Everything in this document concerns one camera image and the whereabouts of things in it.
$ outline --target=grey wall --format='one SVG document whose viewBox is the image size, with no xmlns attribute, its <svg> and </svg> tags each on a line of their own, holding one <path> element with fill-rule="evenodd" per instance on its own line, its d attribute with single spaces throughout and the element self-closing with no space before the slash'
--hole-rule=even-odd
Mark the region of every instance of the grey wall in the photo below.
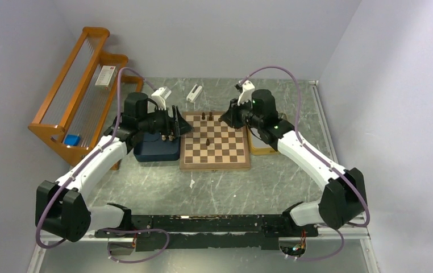
<svg viewBox="0 0 433 273">
<path fill-rule="evenodd" d="M 321 76 L 360 0 L 55 0 L 71 31 L 104 26 L 148 77 Z M 280 77 L 281 72 L 262 72 Z"/>
<path fill-rule="evenodd" d="M 27 125 L 74 42 L 51 1 L 0 1 L 0 272 L 26 272 L 36 188 L 67 170 Z"/>
<path fill-rule="evenodd" d="M 363 0 L 319 89 L 382 272 L 433 272 L 433 1 Z"/>
</svg>

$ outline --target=grey marble surface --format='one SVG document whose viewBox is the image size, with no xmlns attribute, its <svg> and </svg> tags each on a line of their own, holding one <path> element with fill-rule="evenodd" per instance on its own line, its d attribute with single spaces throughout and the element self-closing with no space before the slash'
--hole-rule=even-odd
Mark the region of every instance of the grey marble surface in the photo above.
<svg viewBox="0 0 433 273">
<path fill-rule="evenodd" d="M 226 111 L 230 99 L 236 98 L 235 78 L 150 78 L 155 86 L 168 86 L 172 94 L 166 104 L 177 105 L 180 111 Z M 253 79 L 257 89 L 269 89 L 277 101 L 277 110 L 295 120 L 297 90 L 290 80 Z M 194 84 L 203 86 L 203 93 L 192 104 L 186 95 Z M 330 155 L 320 125 L 318 109 L 310 86 L 300 82 L 302 111 L 299 130 L 325 155 Z M 122 100 L 134 85 L 126 85 Z M 143 92 L 151 94 L 148 85 Z M 116 115 L 114 101 L 106 126 Z M 88 205 L 115 202 L 133 214 L 254 214 L 281 213 L 299 201 L 314 201 L 320 190 L 295 163 L 282 155 L 251 155 L 249 171 L 181 172 L 178 161 L 139 163 L 133 153 L 121 163 L 120 170 L 108 171 L 94 188 Z"/>
</svg>

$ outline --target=orange wooden shelf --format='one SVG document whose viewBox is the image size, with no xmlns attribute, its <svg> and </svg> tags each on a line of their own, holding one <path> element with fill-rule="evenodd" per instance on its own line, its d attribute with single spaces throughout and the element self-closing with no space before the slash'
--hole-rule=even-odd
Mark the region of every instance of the orange wooden shelf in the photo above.
<svg viewBox="0 0 433 273">
<path fill-rule="evenodd" d="M 85 27 L 43 104 L 28 128 L 70 165 L 75 166 L 98 143 L 106 116 L 116 93 L 116 79 L 108 89 L 96 87 L 103 65 L 125 67 L 128 57 L 103 50 L 110 32 Z M 122 82 L 136 84 L 141 92 L 143 79 L 124 75 Z M 81 136 L 78 146 L 64 144 L 67 134 Z"/>
</svg>

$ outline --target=wooden board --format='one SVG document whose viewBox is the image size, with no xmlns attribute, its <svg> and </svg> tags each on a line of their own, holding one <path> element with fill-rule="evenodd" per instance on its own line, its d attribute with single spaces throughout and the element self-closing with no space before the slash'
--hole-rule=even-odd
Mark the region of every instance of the wooden board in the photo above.
<svg viewBox="0 0 433 273">
<path fill-rule="evenodd" d="M 202 120 L 202 112 L 183 112 L 194 131 L 181 138 L 180 169 L 213 171 L 222 169 L 250 169 L 247 130 L 233 129 L 219 122 L 222 111 L 213 112 L 213 121 Z"/>
</svg>

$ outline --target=blue box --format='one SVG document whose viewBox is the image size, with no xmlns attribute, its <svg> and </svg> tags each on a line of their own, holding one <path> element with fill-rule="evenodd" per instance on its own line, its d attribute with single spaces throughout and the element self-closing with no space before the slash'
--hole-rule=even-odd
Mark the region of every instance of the blue box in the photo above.
<svg viewBox="0 0 433 273">
<path fill-rule="evenodd" d="M 180 138 L 163 141 L 161 134 L 144 134 L 143 141 L 133 149 L 139 162 L 176 161 L 180 159 Z"/>
</svg>

